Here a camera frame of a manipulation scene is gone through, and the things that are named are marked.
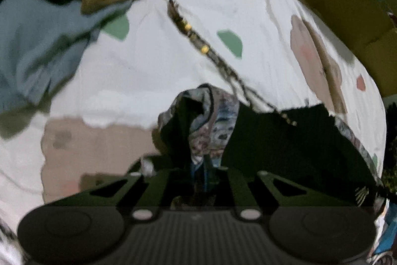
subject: blue fabric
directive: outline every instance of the blue fabric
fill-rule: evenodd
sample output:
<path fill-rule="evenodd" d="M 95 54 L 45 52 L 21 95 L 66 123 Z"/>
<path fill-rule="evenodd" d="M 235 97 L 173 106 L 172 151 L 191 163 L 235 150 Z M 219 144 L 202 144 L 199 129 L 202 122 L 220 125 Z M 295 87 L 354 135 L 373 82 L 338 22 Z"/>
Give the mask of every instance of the blue fabric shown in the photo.
<path fill-rule="evenodd" d="M 125 12 L 131 1 L 90 15 L 81 1 L 0 3 L 0 113 L 38 104 L 44 93 L 76 71 L 86 47 L 96 41 L 105 19 Z"/>
<path fill-rule="evenodd" d="M 397 205 L 390 203 L 388 212 L 385 217 L 385 221 L 388 225 L 385 232 L 383 233 L 379 245 L 375 250 L 375 255 L 386 252 L 391 249 L 394 239 L 397 234 Z"/>

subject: circular wheel cover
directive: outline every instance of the circular wheel cover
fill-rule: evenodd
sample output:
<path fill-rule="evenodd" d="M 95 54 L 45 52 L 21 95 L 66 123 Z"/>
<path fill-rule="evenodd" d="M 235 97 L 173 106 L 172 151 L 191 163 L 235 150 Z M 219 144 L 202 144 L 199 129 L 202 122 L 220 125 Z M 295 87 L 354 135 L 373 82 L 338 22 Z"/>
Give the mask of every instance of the circular wheel cover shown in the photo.
<path fill-rule="evenodd" d="M 376 235 L 372 217 L 359 207 L 279 207 L 269 229 L 283 250 L 318 264 L 366 256 Z"/>
<path fill-rule="evenodd" d="M 45 264 L 74 264 L 95 259 L 124 233 L 124 220 L 112 207 L 43 206 L 18 227 L 22 248 Z"/>

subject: beaded string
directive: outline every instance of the beaded string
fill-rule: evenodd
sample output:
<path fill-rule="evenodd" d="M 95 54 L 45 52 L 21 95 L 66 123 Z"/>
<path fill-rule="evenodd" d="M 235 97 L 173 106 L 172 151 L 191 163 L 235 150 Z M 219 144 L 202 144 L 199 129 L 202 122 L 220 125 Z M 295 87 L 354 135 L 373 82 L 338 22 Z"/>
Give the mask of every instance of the beaded string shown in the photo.
<path fill-rule="evenodd" d="M 245 85 L 236 71 L 234 71 L 216 52 L 211 46 L 202 39 L 192 28 L 192 26 L 179 14 L 178 4 L 174 0 L 168 2 L 168 14 L 177 26 L 178 30 L 190 39 L 190 42 L 198 49 L 203 55 L 206 55 L 218 68 L 222 77 L 231 85 L 233 92 L 236 93 L 235 85 L 232 80 L 234 79 L 241 87 L 245 100 L 249 103 L 250 108 L 253 108 L 253 102 L 249 98 L 248 93 L 262 101 L 265 105 L 277 112 L 285 121 L 293 126 L 297 125 L 296 121 L 291 121 L 286 113 L 280 112 L 274 105 L 266 101 L 254 89 Z"/>

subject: yellow bead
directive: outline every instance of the yellow bead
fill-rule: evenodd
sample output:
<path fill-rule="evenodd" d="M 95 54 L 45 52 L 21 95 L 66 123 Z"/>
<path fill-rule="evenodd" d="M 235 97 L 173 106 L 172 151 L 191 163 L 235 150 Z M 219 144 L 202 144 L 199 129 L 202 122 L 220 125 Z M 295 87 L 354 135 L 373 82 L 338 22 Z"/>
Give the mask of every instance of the yellow bead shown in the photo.
<path fill-rule="evenodd" d="M 202 53 L 202 54 L 207 54 L 209 50 L 210 50 L 210 48 L 208 47 L 208 45 L 204 45 L 204 46 L 201 48 L 201 53 Z"/>

